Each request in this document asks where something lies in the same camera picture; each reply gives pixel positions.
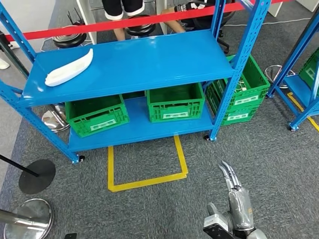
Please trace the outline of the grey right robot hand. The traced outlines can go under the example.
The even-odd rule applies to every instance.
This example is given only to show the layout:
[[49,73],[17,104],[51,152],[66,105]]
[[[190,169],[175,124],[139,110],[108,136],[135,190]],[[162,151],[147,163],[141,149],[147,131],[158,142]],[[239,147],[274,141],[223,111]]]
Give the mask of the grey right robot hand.
[[212,202],[207,204],[210,222],[232,232],[249,231],[255,227],[253,213],[248,190],[243,187],[235,171],[228,163],[221,160],[218,164],[228,190],[229,211],[220,213]]

